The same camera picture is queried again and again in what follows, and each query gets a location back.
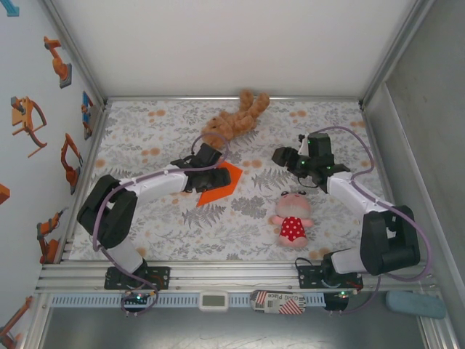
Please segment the orange paper sheet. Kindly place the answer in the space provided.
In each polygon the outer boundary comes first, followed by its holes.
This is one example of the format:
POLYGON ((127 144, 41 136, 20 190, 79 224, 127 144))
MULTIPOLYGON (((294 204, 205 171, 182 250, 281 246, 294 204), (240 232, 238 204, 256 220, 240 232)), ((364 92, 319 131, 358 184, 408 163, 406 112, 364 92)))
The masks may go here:
POLYGON ((200 206, 203 206, 204 204, 211 203, 212 201, 216 201, 221 198, 230 196, 234 193, 237 187, 237 184, 239 182, 239 179, 243 173, 243 170, 227 161, 220 164, 219 168, 228 169, 231 183, 229 185, 226 185, 225 187, 208 190, 205 193, 202 193, 198 200, 197 207, 200 207, 200 206))

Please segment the brown teddy bear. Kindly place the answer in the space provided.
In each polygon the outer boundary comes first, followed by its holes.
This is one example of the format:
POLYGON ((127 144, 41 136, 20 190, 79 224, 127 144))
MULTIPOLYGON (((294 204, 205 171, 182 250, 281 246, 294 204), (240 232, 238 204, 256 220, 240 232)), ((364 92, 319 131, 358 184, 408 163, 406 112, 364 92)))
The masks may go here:
POLYGON ((270 105, 270 96, 260 93, 257 97, 253 92, 244 89, 239 94, 239 108, 234 113, 221 111, 211 118, 202 128, 203 141, 215 149, 220 149, 226 141, 231 141, 255 129, 257 119, 270 105))

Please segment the floral print tablecloth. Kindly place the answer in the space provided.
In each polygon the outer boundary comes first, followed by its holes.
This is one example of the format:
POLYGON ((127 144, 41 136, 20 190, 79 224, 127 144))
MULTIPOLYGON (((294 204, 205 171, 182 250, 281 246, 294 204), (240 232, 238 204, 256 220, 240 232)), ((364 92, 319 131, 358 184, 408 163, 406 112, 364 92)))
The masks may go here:
MULTIPOLYGON (((115 101, 109 108, 91 183, 157 171, 198 146, 206 122, 234 112, 236 100, 115 101)), ((273 101, 255 129, 230 143, 228 161, 243 170, 234 193, 197 207, 198 195, 173 193, 137 208, 129 238, 146 260, 318 260, 357 245, 361 224, 340 201, 272 162, 276 148, 327 128, 337 162, 358 173, 376 196, 384 189, 365 152, 368 134, 356 102, 273 101), (305 191, 314 225, 302 249, 278 243, 271 216, 284 191, 305 191)))

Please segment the pink plush doll dotted dress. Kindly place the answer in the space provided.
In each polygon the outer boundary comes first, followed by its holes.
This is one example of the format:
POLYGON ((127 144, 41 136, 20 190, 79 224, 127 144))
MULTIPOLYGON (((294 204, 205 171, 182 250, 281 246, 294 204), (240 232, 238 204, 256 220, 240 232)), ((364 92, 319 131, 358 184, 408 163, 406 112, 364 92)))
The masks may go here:
POLYGON ((278 242, 281 246, 293 249, 306 247, 306 229, 314 225, 311 213, 305 191, 281 193, 275 206, 275 214, 271 216, 272 223, 280 226, 278 242))

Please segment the white digital timer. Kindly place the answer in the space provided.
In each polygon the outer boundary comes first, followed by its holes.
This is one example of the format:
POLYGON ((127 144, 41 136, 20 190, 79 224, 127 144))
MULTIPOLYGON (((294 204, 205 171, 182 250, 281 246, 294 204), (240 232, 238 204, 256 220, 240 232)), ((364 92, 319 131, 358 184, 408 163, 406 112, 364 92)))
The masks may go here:
POLYGON ((203 312, 226 312, 229 309, 229 294, 223 291, 202 291, 198 307, 203 312))

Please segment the blue orange machine sticker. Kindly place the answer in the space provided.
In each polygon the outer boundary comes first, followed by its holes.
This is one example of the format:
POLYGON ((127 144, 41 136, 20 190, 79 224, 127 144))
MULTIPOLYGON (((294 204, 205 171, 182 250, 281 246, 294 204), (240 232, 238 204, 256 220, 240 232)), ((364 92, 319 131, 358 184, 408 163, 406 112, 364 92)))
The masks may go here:
POLYGON ((83 91, 82 92, 82 103, 81 103, 81 116, 82 116, 82 124, 84 127, 84 139, 88 140, 93 133, 93 119, 92 119, 92 111, 94 107, 94 103, 92 102, 91 98, 88 94, 83 91))

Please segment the patterned printed pouch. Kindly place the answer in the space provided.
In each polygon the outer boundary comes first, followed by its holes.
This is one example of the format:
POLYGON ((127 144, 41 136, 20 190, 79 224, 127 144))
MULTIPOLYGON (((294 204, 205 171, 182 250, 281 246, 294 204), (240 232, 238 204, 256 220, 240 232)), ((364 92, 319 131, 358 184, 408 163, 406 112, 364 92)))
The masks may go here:
POLYGON ((250 294, 251 308, 259 313, 301 315, 307 301, 302 294, 256 290, 250 294))

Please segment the blue grey case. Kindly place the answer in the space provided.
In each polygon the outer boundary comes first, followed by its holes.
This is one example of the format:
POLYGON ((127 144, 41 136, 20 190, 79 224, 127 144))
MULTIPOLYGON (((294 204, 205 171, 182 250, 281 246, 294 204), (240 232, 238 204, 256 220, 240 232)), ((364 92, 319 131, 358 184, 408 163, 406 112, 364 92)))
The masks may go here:
POLYGON ((389 291, 386 293, 386 305, 395 313, 444 319, 447 314, 445 303, 437 297, 406 291, 389 291))

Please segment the orange claw gripper sticker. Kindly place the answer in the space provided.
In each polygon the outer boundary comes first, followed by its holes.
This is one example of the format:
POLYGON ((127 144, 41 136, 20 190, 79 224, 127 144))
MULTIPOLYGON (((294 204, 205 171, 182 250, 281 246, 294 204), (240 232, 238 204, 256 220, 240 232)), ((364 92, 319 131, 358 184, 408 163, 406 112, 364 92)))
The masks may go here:
POLYGON ((12 107, 12 126, 20 125, 20 128, 15 130, 12 136, 25 132, 36 145, 36 149, 28 154, 28 158, 30 158, 47 146, 47 143, 41 142, 36 136, 36 132, 47 125, 47 119, 39 105, 28 96, 23 98, 11 97, 10 105, 12 107), (33 112, 36 112, 41 120, 41 124, 37 127, 33 123, 33 112))

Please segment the aluminium cage frame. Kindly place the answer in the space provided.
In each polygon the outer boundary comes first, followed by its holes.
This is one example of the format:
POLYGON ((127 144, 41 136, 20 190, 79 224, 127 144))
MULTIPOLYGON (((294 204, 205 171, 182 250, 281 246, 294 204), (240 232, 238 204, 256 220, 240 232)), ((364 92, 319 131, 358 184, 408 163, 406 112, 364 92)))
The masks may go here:
MULTIPOLYGON (((435 253, 434 268, 411 288, 444 299, 448 314, 443 320, 421 318, 418 330, 428 349, 465 349, 465 325, 458 317, 465 310, 465 283, 417 164, 412 143, 405 133, 400 114, 387 82, 403 55, 415 41, 419 30, 433 13, 437 0, 415 0, 393 43, 360 100, 368 139, 379 163, 381 184, 390 199, 405 199, 413 205, 420 221, 426 224, 435 253)), ((66 295, 82 305, 88 294, 108 296, 103 287, 106 262, 71 262, 62 254, 55 265, 45 267, 35 292, 40 298, 43 317, 36 317, 26 343, 29 349, 43 347, 55 297, 66 295)), ((172 262, 172 294, 198 293, 202 290, 232 294, 256 289, 289 290, 297 285, 297 274, 289 262, 172 262)))

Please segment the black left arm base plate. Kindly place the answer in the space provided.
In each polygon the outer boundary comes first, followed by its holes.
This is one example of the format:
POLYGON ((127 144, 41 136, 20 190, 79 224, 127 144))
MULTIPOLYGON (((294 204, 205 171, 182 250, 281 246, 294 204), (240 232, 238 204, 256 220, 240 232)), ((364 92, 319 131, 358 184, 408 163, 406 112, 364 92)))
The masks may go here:
MULTIPOLYGON (((140 274, 140 278, 149 281, 158 290, 169 288, 171 268, 163 267, 146 267, 145 272, 140 274)), ((133 278, 123 274, 117 267, 109 267, 105 274, 104 289, 106 290, 123 290, 135 289, 141 286, 142 289, 149 289, 148 285, 134 280, 133 278)))

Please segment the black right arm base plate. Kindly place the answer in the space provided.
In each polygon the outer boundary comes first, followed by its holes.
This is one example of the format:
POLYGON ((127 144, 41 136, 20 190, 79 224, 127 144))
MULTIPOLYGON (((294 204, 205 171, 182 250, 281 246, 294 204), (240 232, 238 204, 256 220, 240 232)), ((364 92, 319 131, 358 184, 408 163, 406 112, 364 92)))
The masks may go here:
POLYGON ((338 274, 321 266, 297 267, 301 289, 362 289, 363 280, 356 273, 338 274))

